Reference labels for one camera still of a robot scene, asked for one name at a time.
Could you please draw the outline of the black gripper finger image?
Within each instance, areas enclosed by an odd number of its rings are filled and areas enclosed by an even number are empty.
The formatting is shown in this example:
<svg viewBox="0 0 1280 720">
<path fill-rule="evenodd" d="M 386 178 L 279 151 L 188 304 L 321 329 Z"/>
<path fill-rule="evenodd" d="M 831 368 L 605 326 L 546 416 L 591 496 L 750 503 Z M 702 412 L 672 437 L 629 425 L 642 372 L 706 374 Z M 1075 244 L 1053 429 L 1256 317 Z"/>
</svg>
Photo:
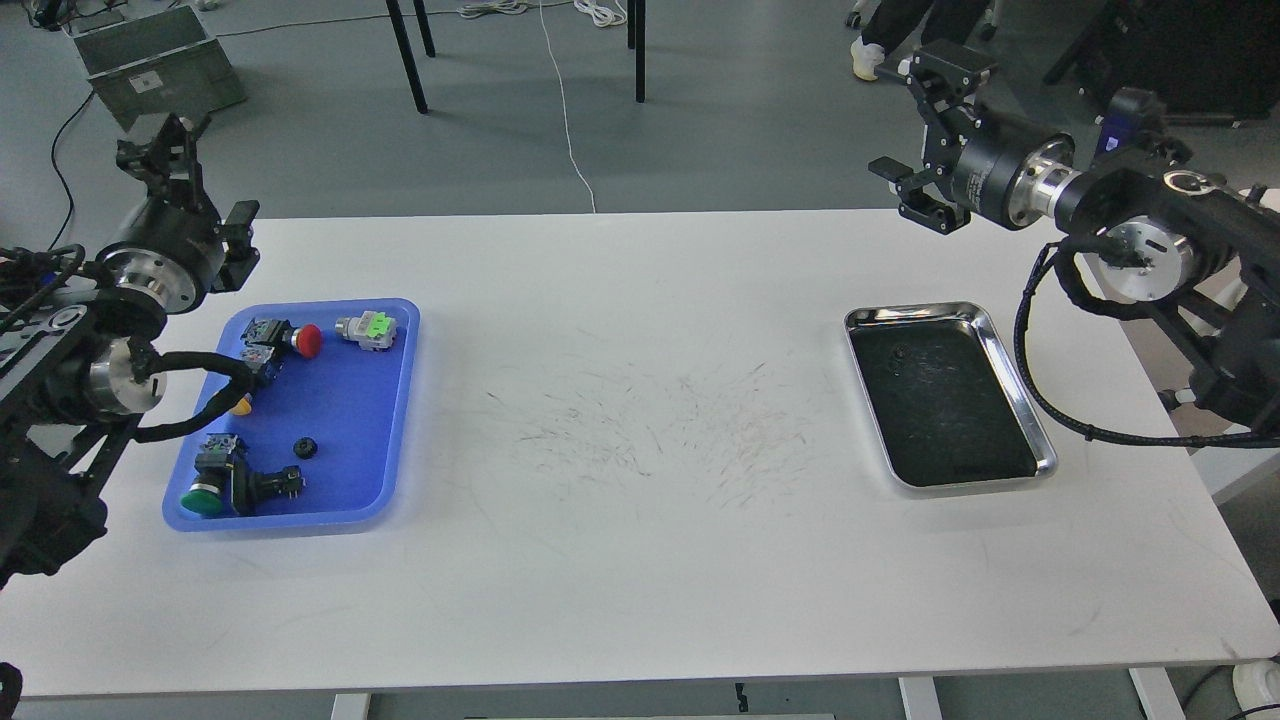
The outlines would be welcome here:
<svg viewBox="0 0 1280 720">
<path fill-rule="evenodd" d="M 259 200 L 238 201 L 227 218 L 215 224 L 216 243 L 223 247 L 224 259 L 210 282 L 211 293 L 239 291 L 259 264 L 260 251 L 252 245 L 252 223 L 260 208 Z"/>
<path fill-rule="evenodd" d="M 183 118 L 174 113 L 138 117 L 124 138 L 116 141 L 116 167 L 147 187 L 146 200 L 125 219 L 137 220 L 152 201 L 200 217 L 212 217 L 212 201 L 204 188 L 196 141 L 211 117 Z"/>
</svg>

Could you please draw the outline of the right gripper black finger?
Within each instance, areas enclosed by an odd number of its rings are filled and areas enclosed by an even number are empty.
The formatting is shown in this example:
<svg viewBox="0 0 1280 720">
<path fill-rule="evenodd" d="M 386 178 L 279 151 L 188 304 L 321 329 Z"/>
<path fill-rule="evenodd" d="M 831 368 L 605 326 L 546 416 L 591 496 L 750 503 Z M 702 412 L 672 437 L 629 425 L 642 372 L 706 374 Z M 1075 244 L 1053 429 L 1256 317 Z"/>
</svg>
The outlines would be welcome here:
<svg viewBox="0 0 1280 720">
<path fill-rule="evenodd" d="M 977 94 L 996 68 L 993 56 L 947 40 L 927 44 L 899 63 L 897 70 L 925 123 L 924 161 L 957 156 L 980 128 Z"/>
<path fill-rule="evenodd" d="M 972 220 L 972 213 L 955 202 L 945 202 L 927 192 L 927 187 L 946 178 L 938 170 L 914 170 L 906 164 L 881 156 L 868 164 L 868 170 L 888 181 L 899 197 L 899 214 L 940 234 L 950 234 Z"/>
</svg>

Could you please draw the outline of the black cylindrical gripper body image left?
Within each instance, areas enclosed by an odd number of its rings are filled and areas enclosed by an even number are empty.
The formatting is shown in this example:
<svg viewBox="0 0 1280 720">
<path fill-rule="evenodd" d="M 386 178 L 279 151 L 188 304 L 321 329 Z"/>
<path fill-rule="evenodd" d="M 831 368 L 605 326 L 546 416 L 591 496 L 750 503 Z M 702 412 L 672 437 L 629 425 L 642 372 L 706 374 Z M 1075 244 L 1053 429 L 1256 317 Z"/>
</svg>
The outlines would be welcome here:
<svg viewBox="0 0 1280 720">
<path fill-rule="evenodd" d="M 206 299 L 225 250 L 221 218 L 212 208 L 191 209 L 146 199 L 97 254 L 119 287 L 152 297 L 164 313 L 184 314 Z"/>
</svg>

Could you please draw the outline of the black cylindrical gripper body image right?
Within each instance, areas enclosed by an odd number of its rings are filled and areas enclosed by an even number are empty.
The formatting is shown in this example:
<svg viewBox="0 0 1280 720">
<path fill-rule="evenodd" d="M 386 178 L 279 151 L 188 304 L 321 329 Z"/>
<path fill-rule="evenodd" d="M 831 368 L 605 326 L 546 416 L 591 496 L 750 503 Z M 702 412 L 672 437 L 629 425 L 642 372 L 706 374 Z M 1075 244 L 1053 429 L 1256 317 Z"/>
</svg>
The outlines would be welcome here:
<svg viewBox="0 0 1280 720">
<path fill-rule="evenodd" d="M 1052 217 L 1079 176 L 1075 140 L 1024 117 L 992 111 L 965 138 L 950 181 L 951 199 L 1006 229 Z"/>
</svg>

